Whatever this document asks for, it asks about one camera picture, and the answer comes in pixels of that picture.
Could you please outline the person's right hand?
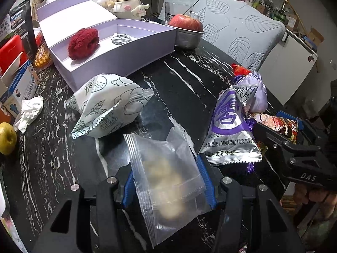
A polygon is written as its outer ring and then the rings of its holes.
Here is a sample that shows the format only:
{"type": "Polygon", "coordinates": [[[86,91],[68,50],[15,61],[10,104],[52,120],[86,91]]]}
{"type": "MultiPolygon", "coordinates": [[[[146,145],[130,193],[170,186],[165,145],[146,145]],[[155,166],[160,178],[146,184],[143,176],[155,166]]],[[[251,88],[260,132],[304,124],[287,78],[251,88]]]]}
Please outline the person's right hand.
{"type": "Polygon", "coordinates": [[[295,184],[293,199],[296,204],[308,204],[309,201],[319,203],[323,217],[328,219],[336,207],[336,194],[326,190],[309,191],[304,184],[295,184]]]}

